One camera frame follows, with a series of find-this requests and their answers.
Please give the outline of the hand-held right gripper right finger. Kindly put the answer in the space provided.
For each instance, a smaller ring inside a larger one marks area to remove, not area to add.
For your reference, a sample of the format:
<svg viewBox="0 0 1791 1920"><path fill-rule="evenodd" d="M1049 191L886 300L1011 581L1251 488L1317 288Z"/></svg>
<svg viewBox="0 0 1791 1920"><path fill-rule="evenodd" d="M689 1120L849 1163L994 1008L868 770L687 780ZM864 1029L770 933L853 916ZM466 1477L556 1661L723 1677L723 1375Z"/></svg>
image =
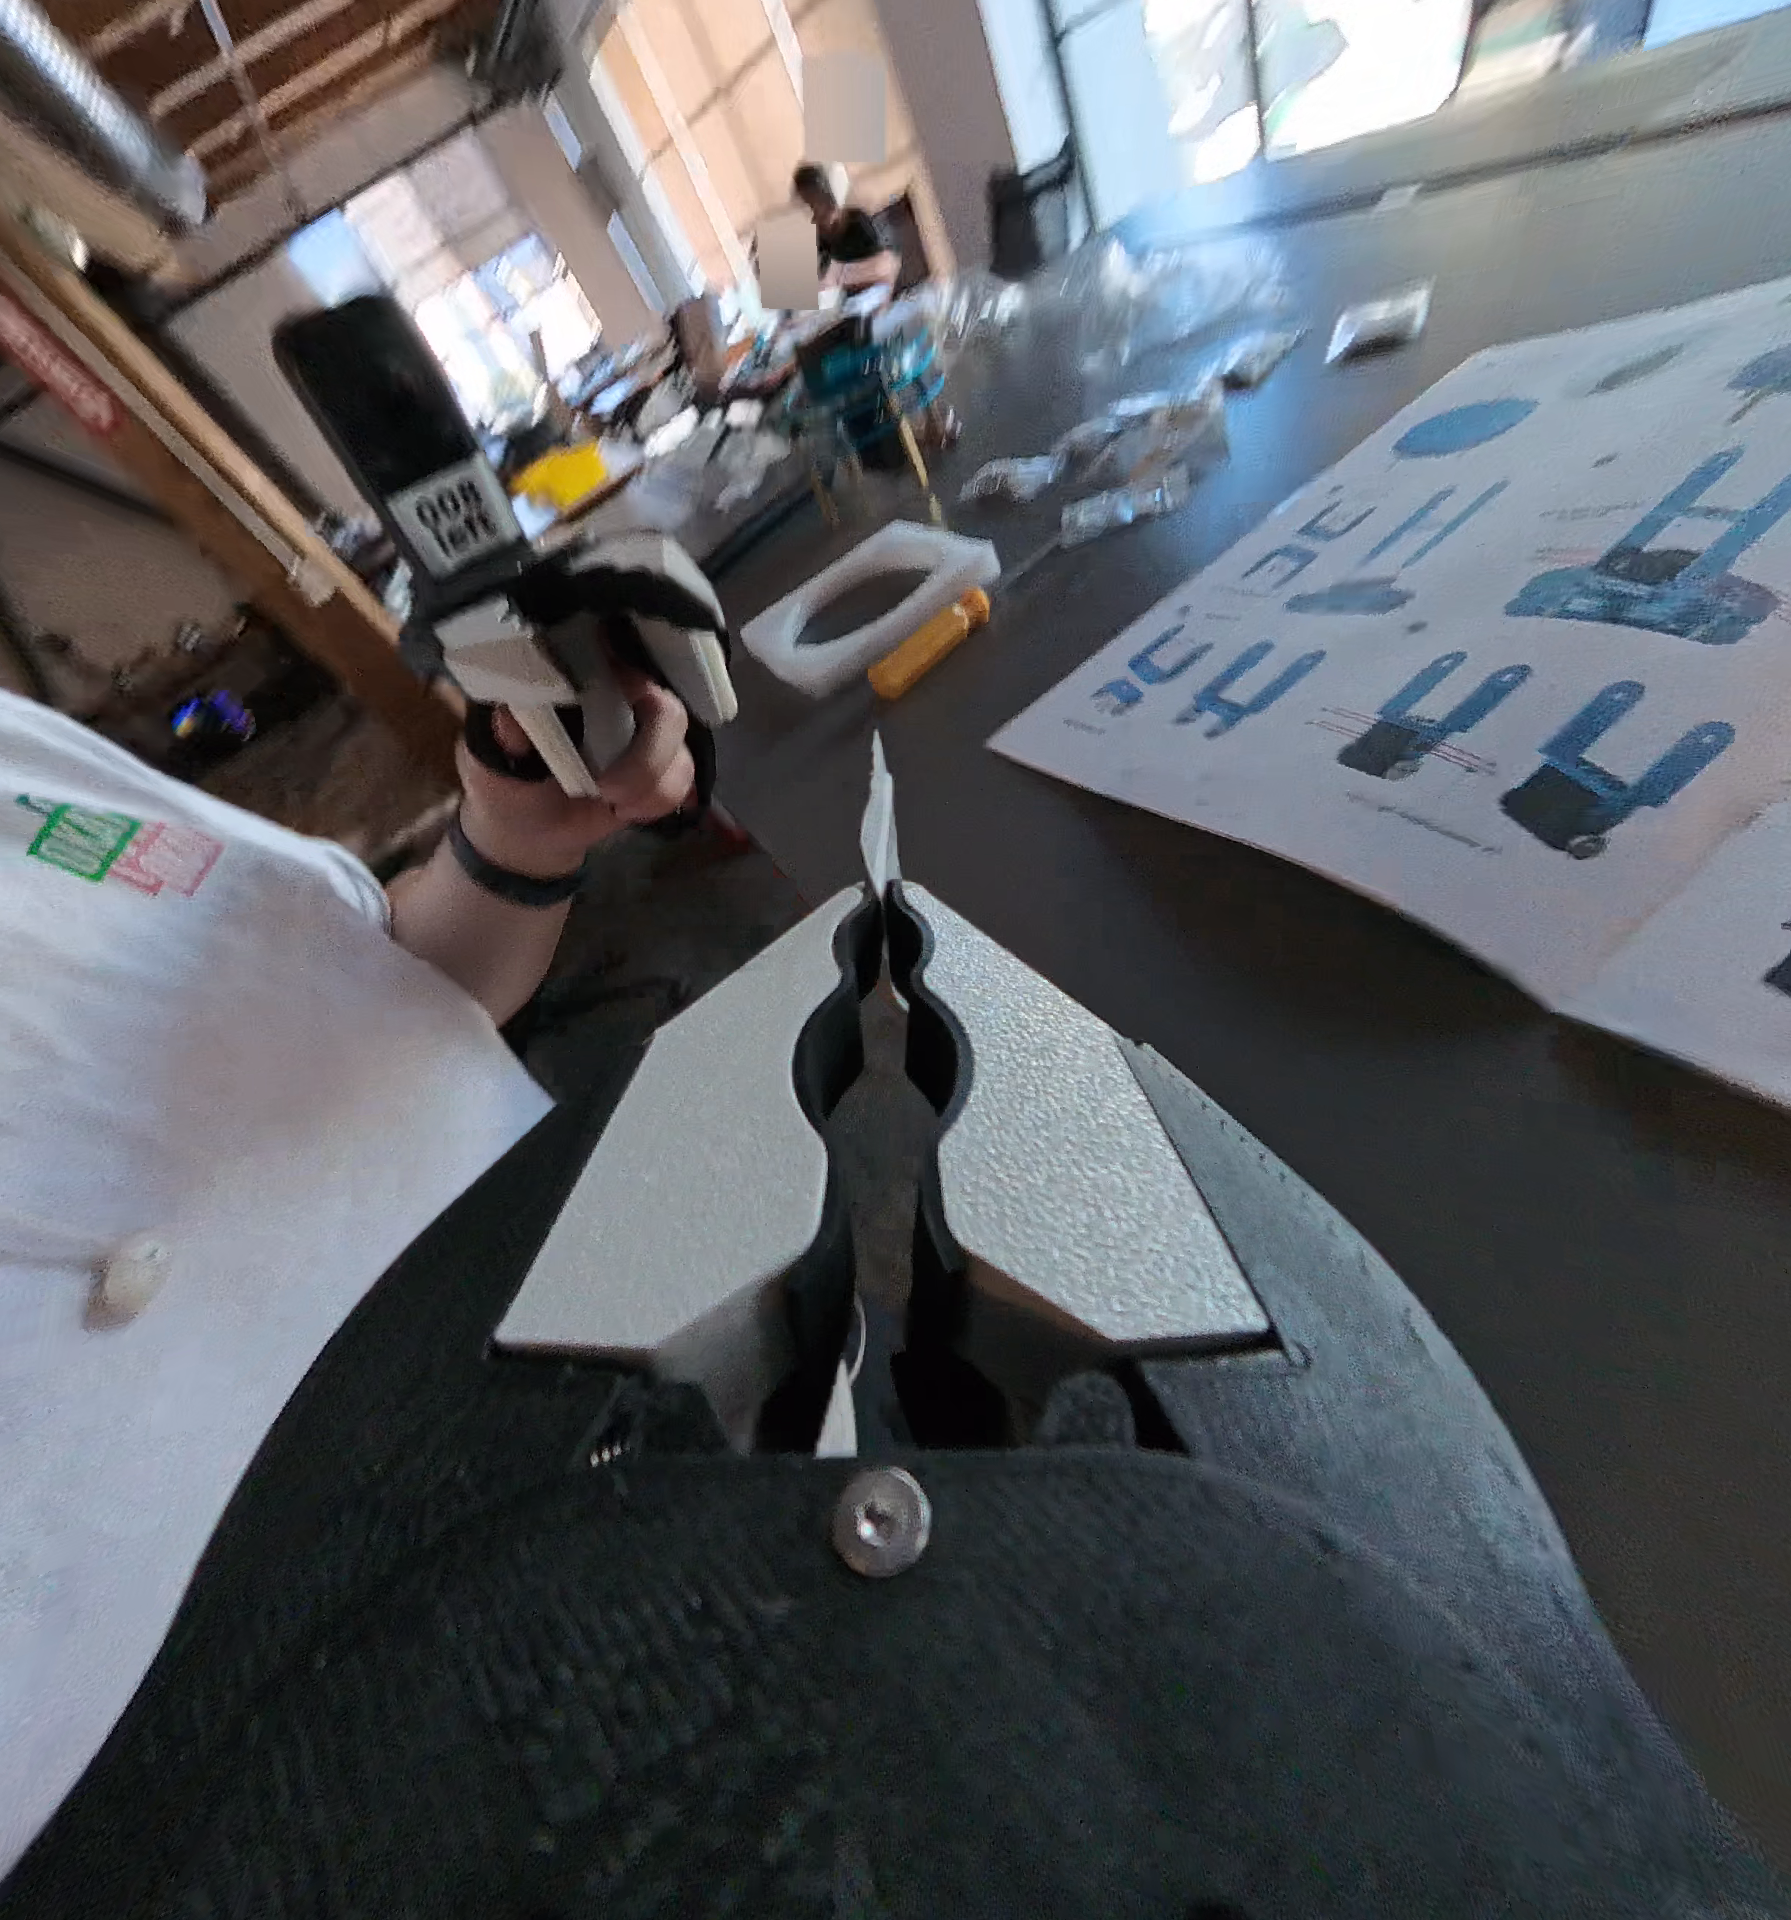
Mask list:
<svg viewBox="0 0 1791 1920"><path fill-rule="evenodd" d="M892 885L915 1186L892 1384L919 1446L1021 1446L1077 1375L1254 1356L1271 1314L1129 1042L922 885Z"/></svg>

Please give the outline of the crumpled clear plastic wrap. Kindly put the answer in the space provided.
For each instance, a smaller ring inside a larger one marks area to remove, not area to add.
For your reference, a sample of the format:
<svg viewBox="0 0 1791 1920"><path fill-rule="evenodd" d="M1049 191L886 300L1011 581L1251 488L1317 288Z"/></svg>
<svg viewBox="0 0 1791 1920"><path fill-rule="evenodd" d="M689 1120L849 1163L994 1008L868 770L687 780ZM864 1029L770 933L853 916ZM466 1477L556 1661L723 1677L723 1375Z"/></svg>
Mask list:
<svg viewBox="0 0 1791 1920"><path fill-rule="evenodd" d="M1191 239L1133 248L1112 235L1021 279L975 276L946 306L958 345L1068 355L1088 372L1282 331L1291 314L1291 279L1265 240Z"/></svg>

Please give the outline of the printed instruction sheet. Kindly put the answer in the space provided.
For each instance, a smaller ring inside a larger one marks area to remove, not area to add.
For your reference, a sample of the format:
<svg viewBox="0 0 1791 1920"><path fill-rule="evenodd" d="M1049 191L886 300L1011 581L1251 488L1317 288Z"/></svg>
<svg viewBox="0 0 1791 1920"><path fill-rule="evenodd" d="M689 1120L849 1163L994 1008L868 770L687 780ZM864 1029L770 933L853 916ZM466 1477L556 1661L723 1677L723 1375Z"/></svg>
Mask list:
<svg viewBox="0 0 1791 1920"><path fill-rule="evenodd" d="M988 746L1791 1114L1791 276L1472 355Z"/></svg>

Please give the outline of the black mesh chair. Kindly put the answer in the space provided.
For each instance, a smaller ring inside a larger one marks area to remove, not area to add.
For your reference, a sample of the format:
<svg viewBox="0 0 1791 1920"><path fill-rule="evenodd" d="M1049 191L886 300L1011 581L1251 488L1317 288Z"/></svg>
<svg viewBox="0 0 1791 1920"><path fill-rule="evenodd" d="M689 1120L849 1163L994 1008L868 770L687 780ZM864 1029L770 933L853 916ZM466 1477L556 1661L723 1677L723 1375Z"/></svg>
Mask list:
<svg viewBox="0 0 1791 1920"><path fill-rule="evenodd" d="M1068 137L1051 159L1025 171L988 171L988 267L999 279L1029 279L1054 262L1072 258L1088 235L1088 206L1077 193L1077 153Z"/></svg>

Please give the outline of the silver ventilation duct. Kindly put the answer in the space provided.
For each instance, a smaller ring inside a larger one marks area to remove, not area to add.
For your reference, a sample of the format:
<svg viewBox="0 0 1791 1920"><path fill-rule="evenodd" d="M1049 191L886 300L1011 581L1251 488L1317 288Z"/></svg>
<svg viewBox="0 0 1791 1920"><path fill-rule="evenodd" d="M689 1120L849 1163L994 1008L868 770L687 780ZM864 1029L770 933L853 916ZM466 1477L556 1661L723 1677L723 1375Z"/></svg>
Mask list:
<svg viewBox="0 0 1791 1920"><path fill-rule="evenodd" d="M118 92L44 4L0 4L0 113L167 235L205 222L205 175Z"/></svg>

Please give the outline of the small parts packet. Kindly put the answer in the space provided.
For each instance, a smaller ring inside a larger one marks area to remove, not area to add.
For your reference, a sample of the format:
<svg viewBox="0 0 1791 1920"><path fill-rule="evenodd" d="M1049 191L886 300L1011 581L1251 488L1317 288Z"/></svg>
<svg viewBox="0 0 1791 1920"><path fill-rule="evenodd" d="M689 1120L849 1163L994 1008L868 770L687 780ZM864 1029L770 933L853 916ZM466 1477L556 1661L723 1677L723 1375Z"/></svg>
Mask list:
<svg viewBox="0 0 1791 1920"><path fill-rule="evenodd" d="M862 863L864 863L864 886L875 909L883 909L886 886L901 881L901 835L897 835L897 780L886 770L883 755L883 733L868 733L868 785L864 785L864 810L862 810ZM862 1447L862 1430L857 1430L857 1375L864 1364L864 1310L862 1301L853 1304L853 1320L845 1332L845 1350L832 1372L832 1391L831 1406L819 1430L812 1455L832 1459L832 1455L857 1455Z"/></svg>

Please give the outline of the black desk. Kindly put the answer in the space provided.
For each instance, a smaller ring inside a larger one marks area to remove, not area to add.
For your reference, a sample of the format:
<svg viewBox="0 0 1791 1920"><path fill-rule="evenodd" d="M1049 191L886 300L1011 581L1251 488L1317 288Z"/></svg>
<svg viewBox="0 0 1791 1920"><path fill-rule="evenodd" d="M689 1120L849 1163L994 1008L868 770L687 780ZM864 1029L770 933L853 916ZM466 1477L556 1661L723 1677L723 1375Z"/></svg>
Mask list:
<svg viewBox="0 0 1791 1920"><path fill-rule="evenodd" d="M1320 345L1169 520L1038 563L883 738L938 897L1156 1042L1409 1281L1531 1455L1617 1642L1791 1873L1791 1116L1546 1021L1402 919L1029 776L986 735L1481 345L1791 272L1791 108L1265 231Z"/></svg>

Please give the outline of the large glass window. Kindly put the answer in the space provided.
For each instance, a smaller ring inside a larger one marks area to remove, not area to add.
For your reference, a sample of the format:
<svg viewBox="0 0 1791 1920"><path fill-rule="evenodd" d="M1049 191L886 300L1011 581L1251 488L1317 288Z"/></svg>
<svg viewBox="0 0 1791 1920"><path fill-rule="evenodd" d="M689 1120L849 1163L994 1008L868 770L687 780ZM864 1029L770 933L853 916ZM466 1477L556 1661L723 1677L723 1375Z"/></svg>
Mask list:
<svg viewBox="0 0 1791 1920"><path fill-rule="evenodd" d="M1310 157L1761 4L1049 4L1076 108L1147 123L1186 175Z"/></svg>

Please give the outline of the cluster of small screw bags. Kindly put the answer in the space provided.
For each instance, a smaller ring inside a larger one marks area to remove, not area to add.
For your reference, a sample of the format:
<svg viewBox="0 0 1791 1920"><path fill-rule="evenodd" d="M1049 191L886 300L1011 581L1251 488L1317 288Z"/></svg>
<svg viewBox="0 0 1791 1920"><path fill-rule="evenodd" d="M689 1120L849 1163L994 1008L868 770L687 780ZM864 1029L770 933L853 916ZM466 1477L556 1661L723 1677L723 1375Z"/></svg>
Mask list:
<svg viewBox="0 0 1791 1920"><path fill-rule="evenodd" d="M1225 458L1225 383L1133 392L1068 429L1049 452L997 454L960 488L958 505L999 511L1063 500L1051 548L1077 548L1175 513L1195 472Z"/></svg>

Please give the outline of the black wristband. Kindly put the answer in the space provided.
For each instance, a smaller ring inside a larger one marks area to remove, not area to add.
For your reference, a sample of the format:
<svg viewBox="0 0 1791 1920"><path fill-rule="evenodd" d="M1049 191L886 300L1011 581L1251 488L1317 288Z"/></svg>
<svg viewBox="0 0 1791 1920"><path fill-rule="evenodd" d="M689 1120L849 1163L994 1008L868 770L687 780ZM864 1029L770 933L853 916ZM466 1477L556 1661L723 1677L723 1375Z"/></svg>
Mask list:
<svg viewBox="0 0 1791 1920"><path fill-rule="evenodd" d="M449 818L449 850L466 885L506 909L548 910L563 909L581 893L581 863L556 875L524 875L506 870L475 850L461 814Z"/></svg>

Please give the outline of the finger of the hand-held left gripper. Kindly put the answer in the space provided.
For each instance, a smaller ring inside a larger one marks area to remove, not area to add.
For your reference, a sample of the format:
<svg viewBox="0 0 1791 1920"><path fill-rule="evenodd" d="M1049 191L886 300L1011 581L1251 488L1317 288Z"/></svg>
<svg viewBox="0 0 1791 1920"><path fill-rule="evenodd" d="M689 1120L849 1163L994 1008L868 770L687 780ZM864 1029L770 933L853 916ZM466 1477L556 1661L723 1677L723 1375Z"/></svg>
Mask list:
<svg viewBox="0 0 1791 1920"><path fill-rule="evenodd" d="M737 722L727 619L701 563L672 537L601 537L601 600L655 661L652 672L701 724Z"/></svg>
<svg viewBox="0 0 1791 1920"><path fill-rule="evenodd" d="M546 633L506 596L480 596L441 615L436 648L470 705L575 705Z"/></svg>

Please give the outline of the wooden post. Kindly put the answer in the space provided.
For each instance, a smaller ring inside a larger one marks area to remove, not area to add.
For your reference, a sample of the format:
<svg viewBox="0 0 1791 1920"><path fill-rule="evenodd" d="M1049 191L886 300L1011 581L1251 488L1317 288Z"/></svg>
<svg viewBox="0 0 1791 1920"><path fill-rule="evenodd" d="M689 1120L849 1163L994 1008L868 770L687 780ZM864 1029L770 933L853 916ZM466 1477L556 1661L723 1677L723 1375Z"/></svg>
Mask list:
<svg viewBox="0 0 1791 1920"><path fill-rule="evenodd" d="M0 288L119 401L95 435L157 505L436 780L457 770L461 696L426 687L396 624L289 496L210 422L157 352L0 206Z"/></svg>

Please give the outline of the white foam frame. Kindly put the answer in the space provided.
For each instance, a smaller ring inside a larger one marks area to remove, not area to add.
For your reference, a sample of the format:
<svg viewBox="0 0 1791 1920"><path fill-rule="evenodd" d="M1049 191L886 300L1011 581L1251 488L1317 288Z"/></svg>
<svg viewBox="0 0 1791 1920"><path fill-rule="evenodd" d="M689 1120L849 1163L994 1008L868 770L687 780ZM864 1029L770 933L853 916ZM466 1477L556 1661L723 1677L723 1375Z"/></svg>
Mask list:
<svg viewBox="0 0 1791 1920"><path fill-rule="evenodd" d="M776 681L827 702L862 681L964 593L986 593L997 581L999 558L988 540L944 524L886 520L753 615L740 628L740 642ZM810 624L857 593L875 596L880 613L832 640L810 640Z"/></svg>

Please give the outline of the person's left forearm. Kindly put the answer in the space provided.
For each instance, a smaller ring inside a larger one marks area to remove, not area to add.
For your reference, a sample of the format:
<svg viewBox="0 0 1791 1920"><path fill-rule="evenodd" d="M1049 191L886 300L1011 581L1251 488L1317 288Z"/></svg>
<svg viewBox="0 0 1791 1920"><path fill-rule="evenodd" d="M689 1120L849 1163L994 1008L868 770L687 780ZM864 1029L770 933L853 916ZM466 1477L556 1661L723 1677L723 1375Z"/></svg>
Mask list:
<svg viewBox="0 0 1791 1920"><path fill-rule="evenodd" d="M401 872L387 898L392 944L461 986L493 1024L511 1024L539 997L572 909L493 897L452 850Z"/></svg>

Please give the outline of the red wall sign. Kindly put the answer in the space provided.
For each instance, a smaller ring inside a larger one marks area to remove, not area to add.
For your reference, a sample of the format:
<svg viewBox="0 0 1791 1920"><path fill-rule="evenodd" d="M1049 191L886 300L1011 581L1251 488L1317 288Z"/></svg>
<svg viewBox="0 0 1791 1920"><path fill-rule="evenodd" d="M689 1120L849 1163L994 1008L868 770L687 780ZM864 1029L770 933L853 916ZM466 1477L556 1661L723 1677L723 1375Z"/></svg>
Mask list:
<svg viewBox="0 0 1791 1920"><path fill-rule="evenodd" d="M0 288L0 355L47 388L91 435L118 435L123 409L20 300Z"/></svg>

